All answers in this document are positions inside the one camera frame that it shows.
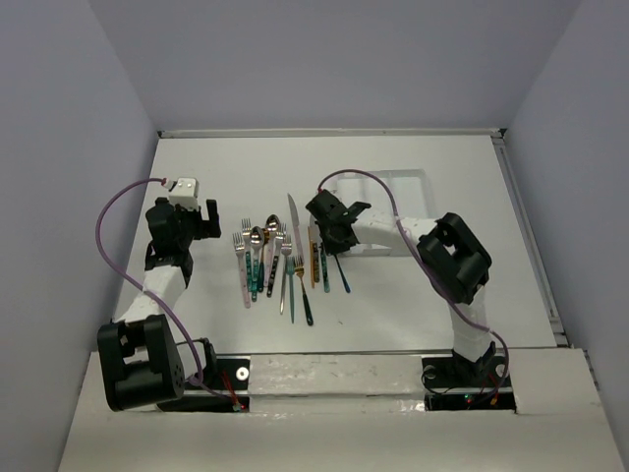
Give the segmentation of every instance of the gold fork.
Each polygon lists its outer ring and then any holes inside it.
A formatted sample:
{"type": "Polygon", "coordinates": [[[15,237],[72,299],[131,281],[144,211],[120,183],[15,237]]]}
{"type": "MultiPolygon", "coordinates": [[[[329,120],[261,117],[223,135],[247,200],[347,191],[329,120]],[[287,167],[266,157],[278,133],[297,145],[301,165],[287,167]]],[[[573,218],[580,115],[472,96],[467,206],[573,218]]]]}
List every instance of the gold fork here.
{"type": "Polygon", "coordinates": [[[308,326],[315,324],[313,320],[313,313],[311,312],[311,304],[308,303],[308,295],[306,295],[306,287],[304,286],[304,260],[301,257],[295,258],[295,274],[299,277],[299,281],[302,283],[302,295],[304,296],[304,310],[306,311],[306,323],[308,326]]]}

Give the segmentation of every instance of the knife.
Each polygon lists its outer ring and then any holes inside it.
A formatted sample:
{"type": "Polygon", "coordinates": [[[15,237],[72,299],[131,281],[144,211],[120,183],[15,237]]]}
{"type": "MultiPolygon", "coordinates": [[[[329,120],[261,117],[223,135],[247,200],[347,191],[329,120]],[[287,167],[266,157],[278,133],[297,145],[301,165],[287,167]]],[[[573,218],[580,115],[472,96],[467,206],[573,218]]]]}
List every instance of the knife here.
{"type": "Polygon", "coordinates": [[[304,247],[302,246],[302,237],[299,234],[299,215],[297,214],[297,206],[295,201],[288,195],[288,206],[291,209],[291,219],[293,221],[293,234],[295,235],[295,246],[297,246],[297,255],[304,261],[304,247]]]}

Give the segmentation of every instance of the gray wall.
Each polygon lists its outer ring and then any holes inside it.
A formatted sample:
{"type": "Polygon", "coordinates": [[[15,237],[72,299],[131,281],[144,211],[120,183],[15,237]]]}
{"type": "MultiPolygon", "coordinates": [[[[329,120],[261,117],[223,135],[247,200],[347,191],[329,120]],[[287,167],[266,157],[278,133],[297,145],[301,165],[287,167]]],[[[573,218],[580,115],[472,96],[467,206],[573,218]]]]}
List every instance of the gray wall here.
{"type": "Polygon", "coordinates": [[[90,0],[158,129],[488,127],[579,0],[90,0]]]}
{"type": "Polygon", "coordinates": [[[585,0],[507,133],[550,285],[629,465],[629,2],[585,0]]]}
{"type": "MultiPolygon", "coordinates": [[[[0,13],[0,470],[56,470],[87,352],[120,281],[96,216],[148,173],[155,133],[85,0],[9,0],[0,13]]],[[[107,219],[128,255],[142,192],[107,219]]]]}

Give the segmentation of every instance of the metal spoon head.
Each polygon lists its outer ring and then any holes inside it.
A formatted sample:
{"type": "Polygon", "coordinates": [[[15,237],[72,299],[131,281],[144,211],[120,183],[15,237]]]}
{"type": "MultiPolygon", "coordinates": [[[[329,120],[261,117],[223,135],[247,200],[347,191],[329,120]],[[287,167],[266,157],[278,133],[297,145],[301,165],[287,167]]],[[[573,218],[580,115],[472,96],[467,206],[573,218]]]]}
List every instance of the metal spoon head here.
{"type": "Polygon", "coordinates": [[[258,251],[264,242],[264,233],[262,232],[262,228],[259,226],[254,226],[252,229],[252,248],[258,251]]]}
{"type": "Polygon", "coordinates": [[[269,232],[270,238],[273,239],[275,237],[275,233],[279,230],[279,218],[276,214],[272,214],[266,219],[265,229],[269,232]]]}

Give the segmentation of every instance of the white tabletop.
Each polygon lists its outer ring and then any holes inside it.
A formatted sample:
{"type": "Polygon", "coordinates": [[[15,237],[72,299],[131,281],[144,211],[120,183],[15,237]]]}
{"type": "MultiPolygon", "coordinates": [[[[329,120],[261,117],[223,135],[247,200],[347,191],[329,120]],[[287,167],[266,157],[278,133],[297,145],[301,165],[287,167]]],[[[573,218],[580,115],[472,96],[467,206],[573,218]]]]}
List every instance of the white tabletop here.
{"type": "Polygon", "coordinates": [[[253,356],[251,382],[267,383],[267,392],[274,394],[258,397],[254,392],[247,414],[114,413],[105,402],[94,354],[59,470],[623,471],[579,350],[513,351],[511,379],[518,414],[404,409],[395,395],[366,397],[372,391],[368,385],[361,397],[364,379],[356,380],[351,372],[370,372],[374,384],[395,374],[398,390],[413,392],[409,385],[418,382],[409,369],[413,359],[402,355],[384,361],[385,356],[352,356],[358,358],[354,366],[334,364],[336,356],[320,356],[320,364],[309,370],[336,369],[336,377],[328,377],[334,379],[334,391],[342,394],[329,390],[331,382],[321,387],[320,382],[295,376],[301,372],[296,357],[303,356],[276,356],[272,363],[266,362],[268,356],[253,356]],[[390,372],[364,369],[368,363],[383,362],[390,372]],[[276,382],[268,383],[271,371],[276,382]],[[281,389],[293,395],[294,388],[300,397],[281,396],[281,389]],[[317,395],[322,388],[326,396],[317,395]]]}
{"type": "MultiPolygon", "coordinates": [[[[261,295],[250,310],[244,308],[231,238],[240,229],[241,218],[262,225],[276,213],[290,226],[288,192],[299,207],[302,239],[307,241],[310,215],[304,206],[321,178],[343,167],[423,170],[436,216],[459,213],[492,256],[486,287],[491,326],[512,347],[555,345],[487,136],[161,140],[151,176],[199,179],[200,200],[218,200],[223,230],[219,240],[193,243],[192,281],[174,307],[193,337],[208,337],[219,353],[451,348],[446,305],[408,257],[344,259],[350,295],[343,291],[330,259],[331,292],[323,293],[321,285],[312,290],[307,284],[314,327],[306,325],[301,296],[296,300],[296,324],[290,324],[287,314],[279,316],[279,286],[273,298],[261,295]]],[[[149,186],[143,213],[164,195],[159,185],[149,186]]],[[[142,217],[129,263],[129,272],[136,277],[143,276],[149,239],[142,217]]],[[[133,287],[124,285],[118,315],[135,294],[133,287]]],[[[178,332],[175,336],[181,339],[178,332]]]]}

